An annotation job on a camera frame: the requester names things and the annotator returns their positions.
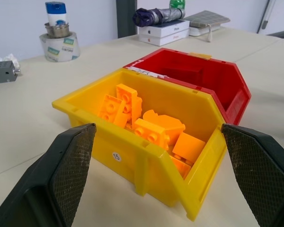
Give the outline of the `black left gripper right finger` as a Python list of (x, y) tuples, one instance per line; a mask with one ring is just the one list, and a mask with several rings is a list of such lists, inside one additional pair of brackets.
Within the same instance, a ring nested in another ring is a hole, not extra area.
[(270, 135), (223, 124), (236, 182), (261, 227), (284, 227), (284, 148)]

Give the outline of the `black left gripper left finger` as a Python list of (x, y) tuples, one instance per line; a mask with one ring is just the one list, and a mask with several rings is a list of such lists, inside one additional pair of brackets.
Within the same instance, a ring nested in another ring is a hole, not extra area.
[(96, 125), (60, 133), (0, 205), (0, 227), (70, 227), (86, 184)]

